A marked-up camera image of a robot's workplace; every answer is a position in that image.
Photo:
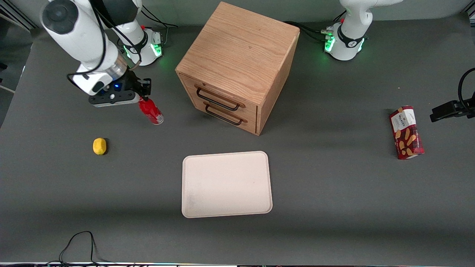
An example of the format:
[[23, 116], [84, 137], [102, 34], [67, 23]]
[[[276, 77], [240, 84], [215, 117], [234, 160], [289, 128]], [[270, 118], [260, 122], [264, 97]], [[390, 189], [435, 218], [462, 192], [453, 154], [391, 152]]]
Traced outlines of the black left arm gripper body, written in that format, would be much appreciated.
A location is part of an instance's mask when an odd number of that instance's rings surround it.
[[475, 118], [475, 98], [460, 98], [460, 103], [465, 110], [467, 118]]

